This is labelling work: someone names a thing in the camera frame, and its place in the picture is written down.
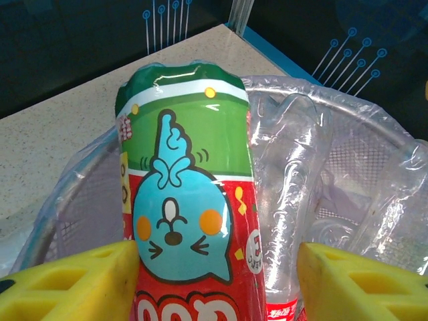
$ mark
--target white stripe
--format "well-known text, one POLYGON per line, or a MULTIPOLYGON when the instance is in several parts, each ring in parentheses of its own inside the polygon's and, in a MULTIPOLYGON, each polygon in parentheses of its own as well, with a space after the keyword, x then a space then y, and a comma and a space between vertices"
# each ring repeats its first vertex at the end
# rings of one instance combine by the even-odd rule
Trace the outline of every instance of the white stripe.
MULTIPOLYGON (((144 177, 148 171, 140 171, 138 169, 128 169, 128 173, 134 176, 144 177)), ((233 176, 233 175, 214 175, 218 181, 239 181, 239 182, 252 182, 253 177, 248 176, 233 176)))
POLYGON ((146 90, 143 90, 137 95, 131 97, 131 99, 128 100, 128 102, 119 112, 117 117, 120 117, 124 114, 128 115, 131 112, 133 104, 143 106, 149 102, 154 102, 155 100, 163 98, 203 93, 208 87, 211 87, 217 93, 229 94, 235 96, 236 98, 245 100, 246 102, 248 101, 247 92, 244 89, 235 87, 234 85, 231 85, 224 80, 199 79, 192 80, 191 82, 181 82, 180 84, 170 84, 147 88, 146 90))

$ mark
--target empty plastic bottle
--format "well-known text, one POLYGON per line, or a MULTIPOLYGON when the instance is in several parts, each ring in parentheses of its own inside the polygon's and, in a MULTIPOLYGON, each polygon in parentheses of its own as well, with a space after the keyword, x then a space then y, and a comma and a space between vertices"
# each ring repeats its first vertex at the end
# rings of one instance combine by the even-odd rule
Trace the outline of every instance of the empty plastic bottle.
POLYGON ((330 152, 331 115, 300 94, 279 106, 270 97, 257 99, 251 102, 251 147, 268 320, 293 320, 298 247, 313 219, 307 215, 310 195, 330 152))

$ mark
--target plastic bag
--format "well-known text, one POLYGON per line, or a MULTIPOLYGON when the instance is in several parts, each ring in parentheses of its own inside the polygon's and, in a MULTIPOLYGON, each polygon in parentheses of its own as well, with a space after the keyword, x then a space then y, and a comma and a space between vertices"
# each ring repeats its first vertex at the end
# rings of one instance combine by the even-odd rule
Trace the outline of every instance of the plastic bag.
POLYGON ((241 80, 203 62, 139 69, 116 99, 132 319, 265 320, 241 80))
POLYGON ((378 193, 349 248, 428 275, 428 145, 415 140, 391 155, 378 193))

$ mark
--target speckled countertop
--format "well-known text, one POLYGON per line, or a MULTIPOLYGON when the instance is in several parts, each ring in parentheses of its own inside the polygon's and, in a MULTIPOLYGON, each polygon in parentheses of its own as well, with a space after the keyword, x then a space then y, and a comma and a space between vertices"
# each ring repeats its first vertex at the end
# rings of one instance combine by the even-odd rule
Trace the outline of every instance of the speckled countertop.
POLYGON ((66 163, 114 124, 117 89, 141 66, 215 62, 238 76, 283 75, 224 25, 0 121, 0 237, 32 224, 66 163))

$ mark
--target clear plastic bottle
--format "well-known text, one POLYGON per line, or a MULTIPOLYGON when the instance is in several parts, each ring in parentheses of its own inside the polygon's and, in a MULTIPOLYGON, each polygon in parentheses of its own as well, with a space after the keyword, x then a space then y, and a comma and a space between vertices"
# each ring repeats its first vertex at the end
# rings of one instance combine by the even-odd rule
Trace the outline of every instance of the clear plastic bottle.
POLYGON ((349 251, 428 275, 428 145, 395 151, 349 251))
POLYGON ((251 104, 251 146, 268 320, 293 320, 298 247, 312 219, 310 196, 330 152, 331 114, 300 94, 278 107, 271 98, 258 99, 251 104))

